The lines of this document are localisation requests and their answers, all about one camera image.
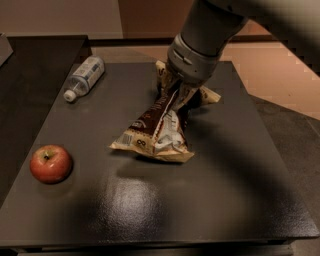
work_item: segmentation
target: red apple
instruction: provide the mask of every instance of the red apple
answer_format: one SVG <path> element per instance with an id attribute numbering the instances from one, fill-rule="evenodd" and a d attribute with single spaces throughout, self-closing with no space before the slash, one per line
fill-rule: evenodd
<path id="1" fill-rule="evenodd" d="M 53 184 L 64 180 L 72 168 L 72 158 L 63 147 L 46 145 L 39 148 L 30 160 L 32 175 L 43 183 Z"/>

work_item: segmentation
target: candy bar wrapper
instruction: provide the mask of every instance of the candy bar wrapper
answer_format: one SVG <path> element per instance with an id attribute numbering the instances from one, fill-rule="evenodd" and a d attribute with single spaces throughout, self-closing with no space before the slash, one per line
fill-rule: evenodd
<path id="1" fill-rule="evenodd" d="M 193 88 L 183 84 L 163 62 L 157 61 L 156 68 L 157 100 L 110 147 L 183 163 L 194 155 L 189 152 L 183 134 L 190 109 L 216 103 L 220 96 L 204 86 Z"/>
<path id="2" fill-rule="evenodd" d="M 185 122 L 171 109 L 178 95 L 179 83 L 163 93 L 110 147 L 166 162 L 188 161 L 194 153 L 188 151 L 180 125 Z"/>

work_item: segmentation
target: gray robot arm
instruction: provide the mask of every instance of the gray robot arm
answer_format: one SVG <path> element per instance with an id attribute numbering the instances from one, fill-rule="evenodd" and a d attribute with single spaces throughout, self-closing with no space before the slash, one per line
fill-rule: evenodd
<path id="1" fill-rule="evenodd" d="M 320 75 L 320 1 L 195 0 L 168 50 L 168 68 L 198 86 L 212 75 L 228 40 L 255 20 Z"/>

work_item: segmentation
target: bottle cap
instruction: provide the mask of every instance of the bottle cap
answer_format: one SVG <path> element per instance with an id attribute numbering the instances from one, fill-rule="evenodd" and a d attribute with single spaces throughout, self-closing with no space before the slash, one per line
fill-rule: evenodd
<path id="1" fill-rule="evenodd" d="M 75 100 L 75 98 L 77 98 L 77 95 L 75 94 L 74 91 L 71 90 L 67 90 L 64 94 L 63 97 L 66 101 L 68 102 L 72 102 Z"/>

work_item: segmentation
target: plastic bottle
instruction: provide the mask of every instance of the plastic bottle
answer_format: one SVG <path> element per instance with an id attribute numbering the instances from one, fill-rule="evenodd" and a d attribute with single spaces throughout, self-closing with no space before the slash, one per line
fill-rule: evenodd
<path id="1" fill-rule="evenodd" d="M 100 76 L 104 73 L 104 62 L 98 56 L 88 57 L 68 78 L 68 86 L 63 97 L 68 102 L 89 93 Z"/>

